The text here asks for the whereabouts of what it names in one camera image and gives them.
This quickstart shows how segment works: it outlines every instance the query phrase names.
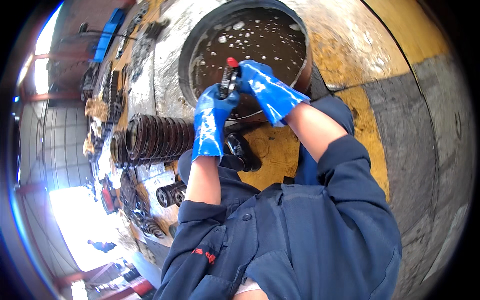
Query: black boot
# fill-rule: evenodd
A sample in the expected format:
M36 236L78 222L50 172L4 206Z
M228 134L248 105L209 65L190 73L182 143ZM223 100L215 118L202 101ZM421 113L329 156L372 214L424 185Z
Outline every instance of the black boot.
M262 162L253 154L247 140L240 134L234 132L228 135L227 146L233 155L243 161L245 165L244 172L255 172L262 167Z

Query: red cap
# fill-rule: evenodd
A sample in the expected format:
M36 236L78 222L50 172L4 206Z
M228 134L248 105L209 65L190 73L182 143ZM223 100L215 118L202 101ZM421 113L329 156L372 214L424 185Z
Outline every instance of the red cap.
M239 67L239 62L236 59L234 59L233 57L227 58L227 64L232 68L238 68Z

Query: gloved hand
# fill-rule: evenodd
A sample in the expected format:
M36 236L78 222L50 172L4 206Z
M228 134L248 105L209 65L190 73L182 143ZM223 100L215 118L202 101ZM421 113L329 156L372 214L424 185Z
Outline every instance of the gloved hand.
M225 100L220 100L220 84L207 88L198 98L195 110L195 142L193 143L192 162L199 156L223 157L225 137L223 128L232 109L240 102L238 92L232 92Z
M273 76L273 70L254 60L240 62L240 93L254 96L272 126L286 125L283 118L301 102L310 103L310 98L297 92Z

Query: navy blue work uniform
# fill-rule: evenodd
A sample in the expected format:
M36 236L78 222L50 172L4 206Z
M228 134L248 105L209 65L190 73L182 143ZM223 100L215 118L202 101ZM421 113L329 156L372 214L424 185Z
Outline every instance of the navy blue work uniform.
M246 278L269 300L392 297L402 245L369 154L353 137L353 117L341 100L312 105L349 135L331 143L318 163L301 146L296 184L263 192L242 183L224 159L221 205L180 207L155 299L231 299ZM179 162L186 184L191 155Z

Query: glove cuff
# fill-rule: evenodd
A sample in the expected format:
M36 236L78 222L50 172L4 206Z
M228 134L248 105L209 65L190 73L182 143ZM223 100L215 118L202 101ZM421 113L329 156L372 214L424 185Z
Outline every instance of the glove cuff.
M206 108L195 115L192 162L199 156L217 156L220 163L224 154L223 127L227 117L226 111L217 108Z
M274 127L285 126L283 119L298 104L310 104L310 98L263 72L259 72L250 85L267 120Z

